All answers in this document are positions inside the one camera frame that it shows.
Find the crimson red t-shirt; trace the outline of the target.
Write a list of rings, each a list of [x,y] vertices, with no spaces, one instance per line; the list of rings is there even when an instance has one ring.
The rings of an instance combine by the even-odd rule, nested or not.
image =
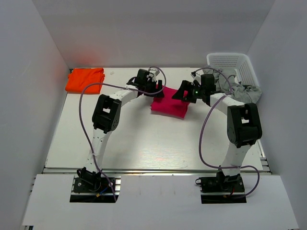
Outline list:
[[[184,119],[188,111],[189,103],[172,99],[172,96],[176,93],[175,89],[165,87],[163,93],[164,98],[153,99],[151,110],[153,112]]]

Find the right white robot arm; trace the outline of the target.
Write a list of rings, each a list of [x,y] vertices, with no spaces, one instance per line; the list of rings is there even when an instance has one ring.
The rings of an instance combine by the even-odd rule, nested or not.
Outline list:
[[[217,91],[213,74],[195,76],[192,82],[182,81],[172,99],[189,103],[196,103],[200,99],[210,107],[201,127],[199,156],[206,166],[215,168],[222,173],[222,176],[216,179],[216,184],[220,190],[228,191],[233,187],[234,179],[238,177],[240,169],[243,168],[242,163],[247,152],[262,137],[257,105],[239,102],[225,93]],[[206,163],[201,152],[204,129],[214,109],[226,115],[226,132],[229,140],[226,156],[219,166]]]

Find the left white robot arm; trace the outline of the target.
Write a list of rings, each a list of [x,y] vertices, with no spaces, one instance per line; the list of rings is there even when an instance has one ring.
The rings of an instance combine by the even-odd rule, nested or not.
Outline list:
[[[92,139],[89,138],[82,120],[81,105],[85,91],[82,91],[79,99],[79,119],[90,145],[84,167],[94,173],[102,171],[102,166],[99,163],[102,162],[110,135],[119,124],[122,106],[141,95],[164,98],[163,90],[166,86],[166,76],[160,68],[150,67],[148,70],[139,69],[137,76],[128,80],[124,87],[107,83],[104,85],[119,89],[119,91],[111,95],[101,94],[98,97],[92,116]]]

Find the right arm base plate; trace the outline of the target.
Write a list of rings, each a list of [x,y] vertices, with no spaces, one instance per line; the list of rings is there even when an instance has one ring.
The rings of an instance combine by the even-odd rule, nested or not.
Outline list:
[[[242,177],[221,184],[217,177],[200,177],[195,180],[200,187],[202,204],[244,204],[247,202]]]

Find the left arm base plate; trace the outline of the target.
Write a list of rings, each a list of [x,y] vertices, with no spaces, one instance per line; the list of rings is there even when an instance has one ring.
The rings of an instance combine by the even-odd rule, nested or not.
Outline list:
[[[84,174],[74,178],[70,202],[115,203],[119,197],[119,191],[119,179],[116,177],[109,177],[108,181],[100,174]]]

